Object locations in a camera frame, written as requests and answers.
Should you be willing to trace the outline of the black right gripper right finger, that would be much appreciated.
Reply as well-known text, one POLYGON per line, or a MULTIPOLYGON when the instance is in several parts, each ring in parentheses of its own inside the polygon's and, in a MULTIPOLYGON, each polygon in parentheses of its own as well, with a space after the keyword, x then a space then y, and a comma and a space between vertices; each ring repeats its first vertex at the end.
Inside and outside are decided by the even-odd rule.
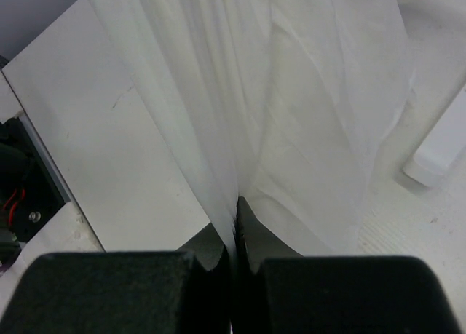
POLYGON ((237 200, 236 248, 241 269, 252 275, 266 259, 301 257, 259 221, 243 196, 237 200))

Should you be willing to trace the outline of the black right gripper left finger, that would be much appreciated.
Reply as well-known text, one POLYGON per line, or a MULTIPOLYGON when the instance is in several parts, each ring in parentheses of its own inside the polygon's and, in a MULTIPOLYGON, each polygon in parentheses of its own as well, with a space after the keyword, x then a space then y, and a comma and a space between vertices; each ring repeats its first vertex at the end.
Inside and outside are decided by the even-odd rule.
POLYGON ((178 251, 193 253, 207 271, 228 267, 228 252, 212 223, 196 233, 178 251))

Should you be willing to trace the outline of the white skirt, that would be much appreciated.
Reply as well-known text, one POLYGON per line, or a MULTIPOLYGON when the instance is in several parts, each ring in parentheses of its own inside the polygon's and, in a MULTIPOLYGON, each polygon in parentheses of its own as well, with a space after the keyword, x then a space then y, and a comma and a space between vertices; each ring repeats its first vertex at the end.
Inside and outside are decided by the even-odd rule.
POLYGON ((347 254, 414 69, 397 0, 89 0, 227 247, 347 254))

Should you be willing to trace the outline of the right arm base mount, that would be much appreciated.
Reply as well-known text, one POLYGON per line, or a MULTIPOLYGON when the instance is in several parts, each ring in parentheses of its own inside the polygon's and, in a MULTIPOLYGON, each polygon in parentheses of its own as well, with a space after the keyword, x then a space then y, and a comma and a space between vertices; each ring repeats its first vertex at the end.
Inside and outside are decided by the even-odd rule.
POLYGON ((69 202, 52 160, 23 109, 1 117, 1 273, 69 202))

